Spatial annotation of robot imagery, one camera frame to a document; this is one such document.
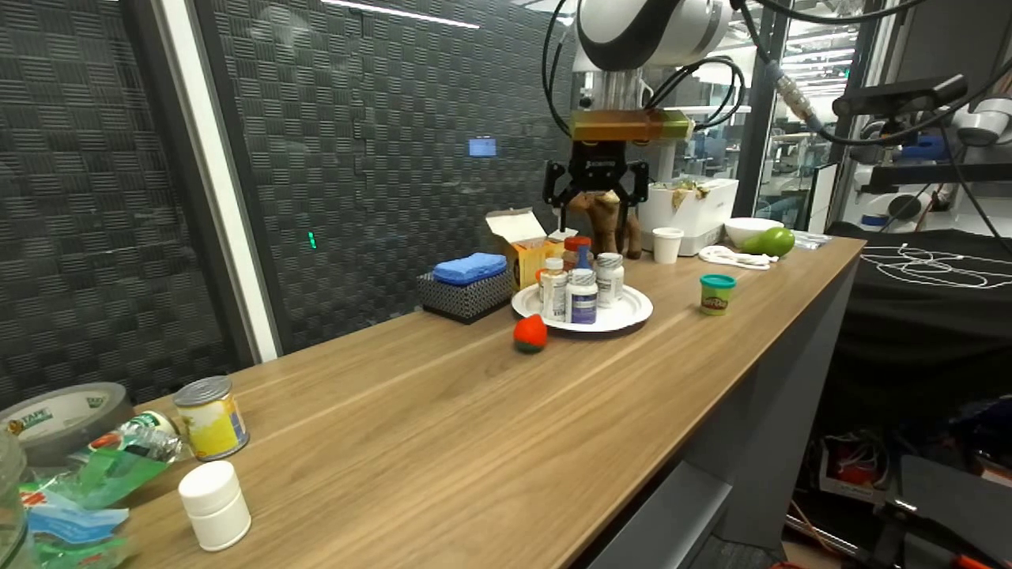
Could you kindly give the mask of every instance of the white bowl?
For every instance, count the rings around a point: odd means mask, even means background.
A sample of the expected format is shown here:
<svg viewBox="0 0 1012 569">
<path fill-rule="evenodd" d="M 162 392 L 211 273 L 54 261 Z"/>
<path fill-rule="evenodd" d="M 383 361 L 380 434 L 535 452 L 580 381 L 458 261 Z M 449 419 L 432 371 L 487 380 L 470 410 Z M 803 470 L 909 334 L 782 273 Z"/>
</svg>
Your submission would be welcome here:
<svg viewBox="0 0 1012 569">
<path fill-rule="evenodd" d="M 735 250 L 755 250 L 758 234 L 785 227 L 774 217 L 726 217 L 725 234 Z"/>
</svg>

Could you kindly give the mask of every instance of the gray fabric wall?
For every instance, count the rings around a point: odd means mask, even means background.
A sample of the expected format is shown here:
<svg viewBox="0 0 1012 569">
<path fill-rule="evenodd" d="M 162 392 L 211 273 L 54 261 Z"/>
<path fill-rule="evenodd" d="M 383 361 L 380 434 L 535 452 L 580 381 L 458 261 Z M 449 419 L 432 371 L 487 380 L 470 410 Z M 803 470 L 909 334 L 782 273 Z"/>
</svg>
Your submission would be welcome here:
<svg viewBox="0 0 1012 569">
<path fill-rule="evenodd" d="M 567 157 L 539 85 L 545 14 L 383 5 L 482 28 L 214 0 L 286 352 L 415 309 L 415 276 L 478 250 L 484 211 L 541 205 L 545 162 Z M 494 137 L 499 154 L 467 157 L 473 137 Z"/>
<path fill-rule="evenodd" d="M 234 371 L 117 2 L 0 2 L 0 408 Z"/>
</svg>

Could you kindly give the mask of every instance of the wooden table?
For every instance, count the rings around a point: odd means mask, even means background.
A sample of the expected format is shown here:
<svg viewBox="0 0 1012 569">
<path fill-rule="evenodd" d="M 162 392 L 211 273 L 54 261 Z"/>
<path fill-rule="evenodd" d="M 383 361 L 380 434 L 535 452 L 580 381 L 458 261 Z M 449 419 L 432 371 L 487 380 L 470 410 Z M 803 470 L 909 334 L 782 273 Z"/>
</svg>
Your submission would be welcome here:
<svg viewBox="0 0 1012 569">
<path fill-rule="evenodd" d="M 796 250 L 770 273 L 731 268 L 739 291 L 722 317 L 695 312 L 695 279 L 714 264 L 628 261 L 627 285 L 650 296 L 655 317 L 608 339 L 554 334 L 541 353 L 511 352 L 510 309 L 470 324 L 411 312 L 234 372 L 253 434 L 234 456 L 253 531 L 221 554 L 197 547 L 174 496 L 174 485 L 194 469 L 187 462 L 130 499 L 122 533 L 136 547 L 134 567 L 539 569 L 621 558 L 623 543 L 647 549 L 635 526 L 650 521 L 628 501 L 647 505 L 644 488 L 685 485 L 685 470 L 673 466 L 714 479 L 714 513 L 700 514 L 707 539 L 755 539 L 770 554 L 858 250 L 855 239 L 832 239 L 817 253 Z M 782 339 L 793 330 L 801 339 L 791 343 L 822 352 L 796 380 L 809 389 L 793 386 L 808 398 L 731 394 L 762 386 L 755 371 L 770 366 L 771 352 L 791 352 Z M 735 410 L 735 401 L 758 401 L 758 414 L 778 418 L 793 414 L 778 406 L 796 406 L 801 419 L 754 418 L 751 408 Z M 778 452 L 774 469 L 762 462 L 770 446 Z M 603 547 L 601 531 L 613 533 L 616 518 L 634 531 Z"/>
</svg>

